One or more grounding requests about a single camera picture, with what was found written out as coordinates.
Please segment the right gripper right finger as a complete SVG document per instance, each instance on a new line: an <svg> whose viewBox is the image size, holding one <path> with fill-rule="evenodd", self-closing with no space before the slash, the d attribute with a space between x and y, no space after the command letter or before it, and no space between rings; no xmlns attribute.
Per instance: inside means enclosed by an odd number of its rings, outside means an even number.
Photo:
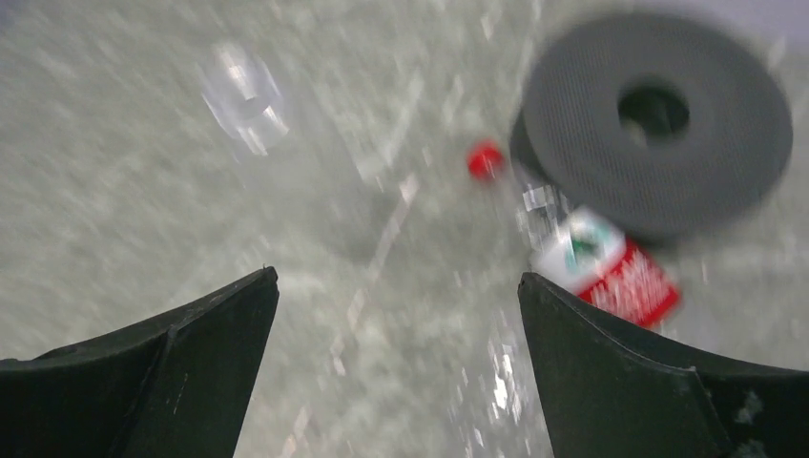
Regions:
<svg viewBox="0 0 809 458"><path fill-rule="evenodd" d="M525 273L522 322L558 457L804 457L808 375L662 337Z"/></svg>

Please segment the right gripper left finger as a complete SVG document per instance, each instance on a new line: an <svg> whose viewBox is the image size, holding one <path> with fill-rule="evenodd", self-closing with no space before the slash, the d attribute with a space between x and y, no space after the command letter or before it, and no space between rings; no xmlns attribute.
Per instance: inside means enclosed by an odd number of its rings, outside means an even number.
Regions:
<svg viewBox="0 0 809 458"><path fill-rule="evenodd" d="M1 363L5 457L230 457L279 302L261 268L108 334Z"/></svg>

